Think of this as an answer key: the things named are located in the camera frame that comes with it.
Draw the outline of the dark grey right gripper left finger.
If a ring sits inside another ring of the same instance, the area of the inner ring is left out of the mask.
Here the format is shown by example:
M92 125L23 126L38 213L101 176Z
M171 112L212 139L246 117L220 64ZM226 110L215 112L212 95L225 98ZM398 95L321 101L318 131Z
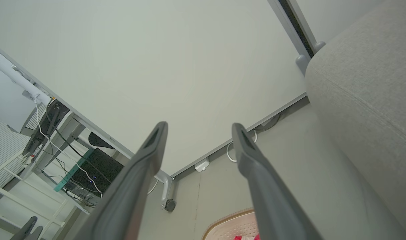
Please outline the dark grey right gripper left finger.
M168 123L157 123L131 161L121 170L75 236L76 240L136 240L149 185L159 172Z

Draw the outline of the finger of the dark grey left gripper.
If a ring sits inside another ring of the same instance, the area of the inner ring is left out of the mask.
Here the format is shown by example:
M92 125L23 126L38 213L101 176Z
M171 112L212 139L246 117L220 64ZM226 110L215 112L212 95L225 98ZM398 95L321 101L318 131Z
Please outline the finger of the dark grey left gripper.
M31 234L26 237L26 240L38 240L42 231L43 226L38 226Z
M28 235L31 233L32 228L36 224L38 217L31 217L25 225L16 233L14 234L10 240L24 240Z

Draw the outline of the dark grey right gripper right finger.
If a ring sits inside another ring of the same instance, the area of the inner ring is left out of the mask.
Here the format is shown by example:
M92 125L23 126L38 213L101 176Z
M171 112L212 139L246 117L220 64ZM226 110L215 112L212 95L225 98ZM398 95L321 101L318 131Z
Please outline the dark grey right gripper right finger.
M240 173L247 179L262 240L321 240L322 236L277 171L240 123L231 129Z

